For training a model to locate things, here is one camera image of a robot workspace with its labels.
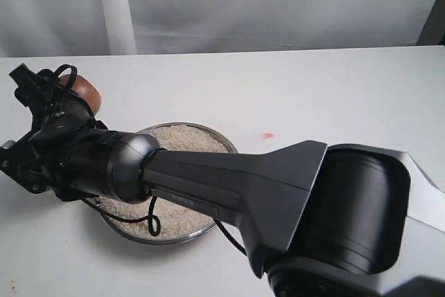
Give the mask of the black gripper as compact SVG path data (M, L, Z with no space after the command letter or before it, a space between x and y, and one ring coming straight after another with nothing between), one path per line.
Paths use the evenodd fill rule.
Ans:
M60 106L43 99L20 102L31 111L31 130L1 145L1 171L30 193L51 190L64 202L114 199L113 153L125 134L109 130L77 98Z

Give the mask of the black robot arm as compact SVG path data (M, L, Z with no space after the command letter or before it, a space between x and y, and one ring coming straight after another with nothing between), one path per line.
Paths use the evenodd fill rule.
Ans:
M233 225L276 296L444 295L444 193L405 152L318 141L178 152L75 109L3 145L1 169L64 201L162 198Z

